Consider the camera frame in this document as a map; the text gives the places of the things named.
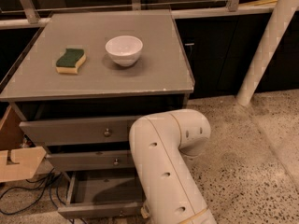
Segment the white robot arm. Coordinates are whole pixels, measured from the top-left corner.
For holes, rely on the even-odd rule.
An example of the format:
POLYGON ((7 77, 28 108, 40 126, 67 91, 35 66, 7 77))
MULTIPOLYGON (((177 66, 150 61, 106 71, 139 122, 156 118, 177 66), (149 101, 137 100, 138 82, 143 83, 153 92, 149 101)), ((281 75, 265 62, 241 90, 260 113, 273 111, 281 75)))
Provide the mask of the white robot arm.
POLYGON ((183 160, 198 156, 210 134, 207 118, 192 109, 134 122, 129 143, 150 224, 217 224, 183 160))

